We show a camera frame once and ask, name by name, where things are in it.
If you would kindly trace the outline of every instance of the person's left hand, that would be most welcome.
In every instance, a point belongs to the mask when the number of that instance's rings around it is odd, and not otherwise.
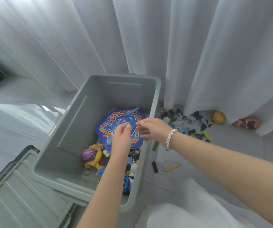
[[[129,122],[126,122],[118,125],[113,133],[110,159],[128,162],[130,149],[131,125]]]

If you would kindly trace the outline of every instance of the yellow ball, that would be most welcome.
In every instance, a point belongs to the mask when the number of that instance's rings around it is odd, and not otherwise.
[[[216,112],[214,112],[214,114],[212,116],[212,120],[216,123],[221,123],[226,120],[226,117],[225,117],[225,114],[223,114],[222,112],[216,111]]]

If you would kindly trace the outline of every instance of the bin lid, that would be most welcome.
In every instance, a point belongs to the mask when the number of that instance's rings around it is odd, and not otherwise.
[[[31,165],[40,151],[27,146],[0,173],[0,228],[65,228],[75,204],[32,180]]]

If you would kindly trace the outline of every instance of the yellow plastic toy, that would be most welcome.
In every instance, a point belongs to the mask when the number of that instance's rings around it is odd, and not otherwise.
[[[99,170],[100,167],[99,167],[98,162],[100,161],[101,157],[102,157],[102,151],[101,151],[100,148],[98,148],[94,159],[92,161],[89,161],[89,162],[85,163],[85,168],[90,169],[93,166],[93,167],[95,167],[95,168],[97,168]]]
[[[225,117],[225,114],[223,114],[222,112],[216,111],[212,115],[212,120],[216,123],[222,123],[226,120],[226,117]]]

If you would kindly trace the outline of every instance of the board game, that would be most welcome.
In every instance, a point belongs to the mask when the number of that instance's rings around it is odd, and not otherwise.
[[[115,128],[122,123],[130,122],[131,125],[131,149],[139,148],[143,139],[139,136],[135,123],[147,118],[141,111],[135,112],[134,108],[124,110],[113,110],[108,113],[106,118],[96,127],[96,132],[105,146],[105,149],[111,150],[111,140]]]

